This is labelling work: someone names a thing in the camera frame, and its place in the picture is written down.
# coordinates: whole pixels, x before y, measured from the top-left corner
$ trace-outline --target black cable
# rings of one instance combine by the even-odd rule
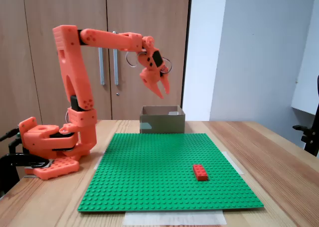
[[[17,135],[18,132],[19,132],[19,128],[12,129],[12,130],[8,131],[5,135],[0,137],[0,141],[3,141],[3,140],[10,138],[10,137],[13,137],[14,135]]]

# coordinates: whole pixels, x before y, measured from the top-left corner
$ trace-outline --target cabinet handle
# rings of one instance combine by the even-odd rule
[[[101,85],[105,85],[104,65],[103,65],[103,49],[102,48],[99,48],[99,62],[100,62],[100,82],[101,82]]]
[[[119,74],[118,74],[118,50],[113,49],[113,61],[114,61],[114,84],[119,84]]]

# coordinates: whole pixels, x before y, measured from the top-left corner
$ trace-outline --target robotic arm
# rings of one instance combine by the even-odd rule
[[[71,103],[68,108],[70,123],[59,129],[56,125],[38,125],[34,117],[20,122],[18,129],[13,132],[13,135],[19,132],[20,137],[10,144],[10,154],[2,158],[5,160],[2,163],[10,162],[11,166],[15,166],[17,156],[14,154],[18,155],[15,153],[15,147],[22,143],[27,160],[20,162],[20,165],[30,165],[31,167],[25,169],[26,174],[34,174],[41,179],[77,171],[79,158],[89,154],[97,142],[97,114],[81,45],[136,52],[138,61],[145,67],[140,73],[144,85],[163,98],[157,86],[158,81],[161,81],[165,92],[169,94],[169,70],[159,50],[154,47],[154,39],[151,36],[143,37],[136,33],[115,34],[94,29],[78,30],[74,25],[58,26],[53,29],[53,34],[64,88]],[[41,165],[34,164],[34,160],[38,159],[41,160]],[[39,168],[47,164],[49,159],[54,160],[49,167]]]

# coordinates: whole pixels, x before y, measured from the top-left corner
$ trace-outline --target wooden cabinet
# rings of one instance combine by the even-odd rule
[[[143,105],[180,105],[188,0],[107,0],[108,30],[135,32],[155,39],[155,47],[169,59],[173,69],[169,74],[170,94],[162,84],[160,99],[142,83],[140,64],[130,67],[126,52],[118,52],[119,84],[114,82],[113,50],[110,50],[110,72],[113,119],[139,119]]]
[[[0,60],[2,136],[30,116],[41,122],[23,0],[0,0]],[[12,140],[0,142],[0,157]]]
[[[62,126],[70,106],[62,83],[52,29],[74,24],[151,35],[155,47],[173,63],[170,95],[160,99],[140,80],[142,66],[131,68],[119,51],[119,85],[114,85],[113,51],[104,49],[100,83],[98,48],[82,47],[98,119],[138,119],[142,105],[180,105],[188,0],[0,0],[0,60],[4,133],[35,116],[38,123]]]
[[[62,83],[52,29],[73,24],[79,29],[107,30],[106,0],[24,0],[34,76],[43,124],[65,123],[70,106]],[[99,119],[111,119],[109,82],[100,83],[98,48],[82,46]],[[109,80],[109,60],[104,52],[104,75]]]

